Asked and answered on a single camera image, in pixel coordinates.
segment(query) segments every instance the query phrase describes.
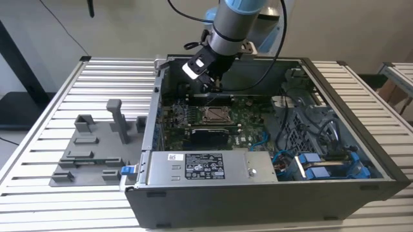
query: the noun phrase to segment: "black cable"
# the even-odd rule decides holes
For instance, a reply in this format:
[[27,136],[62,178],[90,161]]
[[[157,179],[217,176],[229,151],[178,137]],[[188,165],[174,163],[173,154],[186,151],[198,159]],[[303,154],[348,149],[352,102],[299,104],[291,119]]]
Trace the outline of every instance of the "black cable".
[[6,141],[6,142],[9,142],[9,143],[11,143],[11,144],[15,144],[15,145],[21,145],[21,144],[18,144],[18,143],[15,143],[15,142],[13,142],[13,141],[10,141],[10,140],[7,140],[7,139],[3,139],[2,137],[0,137],[0,140],[3,140],[3,141]]
[[182,12],[176,8],[176,6],[174,6],[174,4],[172,3],[172,1],[170,1],[170,0],[168,0],[168,1],[169,1],[169,5],[172,6],[173,10],[174,10],[178,14],[181,14],[184,17],[186,17],[186,18],[189,18],[189,19],[193,19],[193,20],[196,20],[196,21],[204,22],[204,23],[215,23],[213,20],[206,20],[206,19],[196,18],[196,17],[189,16],[188,14],[182,13]]
[[284,18],[284,29],[283,29],[283,41],[280,43],[280,47],[279,47],[279,50],[277,50],[277,53],[276,53],[276,56],[273,58],[273,62],[272,64],[269,65],[269,68],[268,70],[265,71],[264,73],[264,76],[260,78],[260,80],[249,87],[245,87],[245,88],[240,88],[240,89],[228,89],[228,88],[221,88],[221,87],[215,87],[216,89],[219,90],[223,90],[223,91],[228,91],[228,92],[236,92],[236,91],[244,91],[244,90],[248,90],[248,89],[252,89],[255,88],[265,79],[265,77],[269,75],[271,73],[271,70],[276,64],[276,61],[279,59],[279,55],[280,55],[280,52],[283,51],[283,46],[284,46],[284,41],[285,41],[285,36],[287,36],[287,26],[288,26],[288,15],[287,15],[287,6],[285,6],[285,1],[281,0],[283,2],[283,18]]
[[78,40],[73,37],[73,35],[70,34],[70,32],[67,31],[63,23],[61,22],[61,20],[58,19],[57,15],[54,14],[54,12],[51,11],[51,9],[46,6],[43,0],[39,0],[42,5],[45,6],[45,8],[49,10],[49,12],[53,14],[53,16],[55,17],[58,23],[61,24],[61,26],[63,27],[66,33],[69,34],[69,36],[73,38],[73,40],[76,41],[76,43],[80,45],[80,47],[82,48],[82,50],[85,51],[85,53],[90,56],[89,52],[85,50],[84,46],[81,45],[81,43],[78,42]]

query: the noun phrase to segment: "circuit board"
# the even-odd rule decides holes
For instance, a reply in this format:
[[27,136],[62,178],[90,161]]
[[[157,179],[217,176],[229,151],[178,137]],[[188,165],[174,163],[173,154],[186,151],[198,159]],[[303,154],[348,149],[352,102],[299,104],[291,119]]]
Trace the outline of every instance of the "circuit board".
[[[265,114],[275,115],[271,97],[233,97],[232,105],[193,106],[177,102],[164,107],[166,150],[251,150],[275,151],[275,142],[265,128]],[[190,136],[196,130],[229,132],[228,143],[215,148],[193,145]]]

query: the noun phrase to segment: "aluminum extrusion table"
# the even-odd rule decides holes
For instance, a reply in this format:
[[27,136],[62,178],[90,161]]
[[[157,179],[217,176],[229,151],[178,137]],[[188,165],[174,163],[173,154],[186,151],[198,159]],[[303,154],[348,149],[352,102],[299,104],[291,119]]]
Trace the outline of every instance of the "aluminum extrusion table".
[[[413,128],[347,65],[315,62],[333,88],[413,179]],[[148,115],[156,79],[154,59],[93,58],[80,62],[50,106],[0,171],[0,232],[145,231],[120,186],[49,186],[76,131],[80,114],[112,119],[106,101],[122,99],[133,120]],[[193,231],[412,231],[413,185],[392,199],[367,204],[346,221],[193,228]]]

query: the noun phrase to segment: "power supply label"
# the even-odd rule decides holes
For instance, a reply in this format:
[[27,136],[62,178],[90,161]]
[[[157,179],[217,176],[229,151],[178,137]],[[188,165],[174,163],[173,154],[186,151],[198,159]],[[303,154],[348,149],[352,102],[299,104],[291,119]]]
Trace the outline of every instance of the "power supply label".
[[189,180],[225,179],[223,154],[186,154],[186,178]]

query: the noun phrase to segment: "barcode sticker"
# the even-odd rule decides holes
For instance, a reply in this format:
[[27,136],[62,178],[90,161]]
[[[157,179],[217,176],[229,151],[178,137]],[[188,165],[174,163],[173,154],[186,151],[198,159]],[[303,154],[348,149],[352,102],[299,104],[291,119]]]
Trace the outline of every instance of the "barcode sticker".
[[184,161],[184,154],[169,154],[169,160]]

